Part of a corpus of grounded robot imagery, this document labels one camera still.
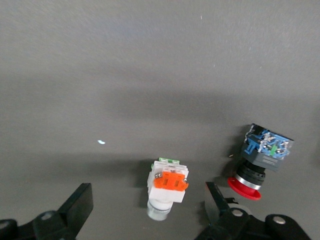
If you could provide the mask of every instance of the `orange mounting clip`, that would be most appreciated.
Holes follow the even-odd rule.
[[[155,178],[154,186],[157,189],[184,191],[189,184],[185,181],[185,175],[176,172],[162,172],[162,177]]]

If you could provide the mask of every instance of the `gray surface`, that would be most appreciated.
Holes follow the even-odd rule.
[[[320,239],[318,1],[1,1],[0,219],[57,209],[82,182],[94,210],[78,239],[193,239],[204,181],[230,168],[249,124],[295,140],[264,219]],[[151,160],[188,165],[183,203],[147,217]]]

